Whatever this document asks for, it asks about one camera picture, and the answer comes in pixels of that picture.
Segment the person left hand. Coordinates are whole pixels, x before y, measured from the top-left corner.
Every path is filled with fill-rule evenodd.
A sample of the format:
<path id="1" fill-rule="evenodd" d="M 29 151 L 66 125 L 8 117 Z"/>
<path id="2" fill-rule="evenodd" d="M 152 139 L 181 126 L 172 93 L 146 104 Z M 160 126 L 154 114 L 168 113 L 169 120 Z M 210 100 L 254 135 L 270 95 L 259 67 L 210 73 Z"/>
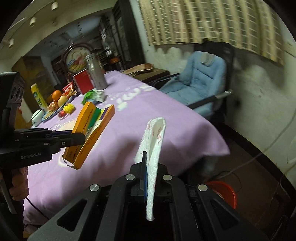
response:
<path id="1" fill-rule="evenodd" d="M 14 169 L 12 173 L 12 187 L 9 189 L 14 201 L 22 201 L 29 195 L 28 168 Z"/>

